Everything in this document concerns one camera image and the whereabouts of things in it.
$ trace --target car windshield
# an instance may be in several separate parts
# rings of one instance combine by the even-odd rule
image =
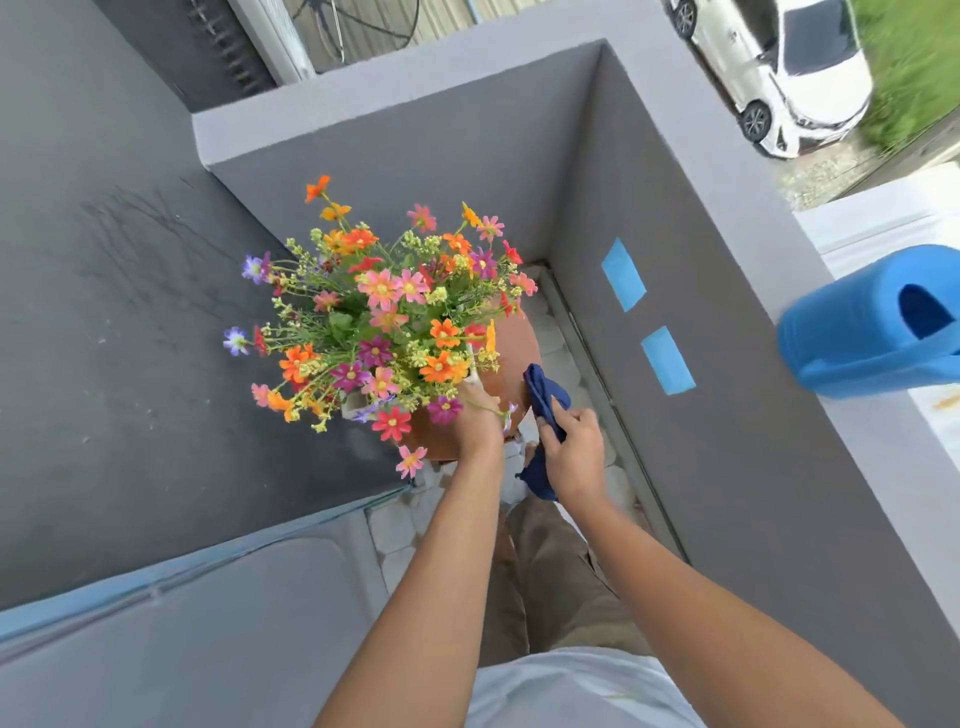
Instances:
[[[791,76],[830,68],[856,51],[846,0],[823,0],[783,16],[783,67]]]

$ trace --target khaki pants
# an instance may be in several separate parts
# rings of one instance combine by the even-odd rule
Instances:
[[[507,516],[507,530],[516,563],[492,564],[480,667],[558,647],[653,654],[553,503],[528,496]]]

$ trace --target white car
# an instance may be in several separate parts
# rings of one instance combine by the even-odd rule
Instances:
[[[669,2],[677,33],[730,94],[743,135],[771,156],[838,141],[867,112],[874,83],[848,0]]]

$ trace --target car's rear wheel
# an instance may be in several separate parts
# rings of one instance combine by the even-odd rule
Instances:
[[[693,0],[680,0],[677,3],[673,11],[673,27],[684,40],[693,37],[693,29],[697,27],[697,4]]]
[[[755,144],[763,141],[770,133],[773,124],[773,114],[770,107],[762,101],[752,101],[740,114],[740,131],[747,137],[747,141]]]

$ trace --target hand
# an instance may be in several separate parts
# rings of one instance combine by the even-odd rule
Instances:
[[[503,418],[499,398],[488,395],[477,384],[461,382],[457,385],[457,399],[464,406],[453,421],[459,459],[474,454],[503,454]]]
[[[553,427],[538,418],[540,442],[546,451],[546,474],[560,503],[568,511],[607,498],[603,468],[603,435],[592,409],[565,410],[556,398],[550,407],[566,440],[557,439]]]

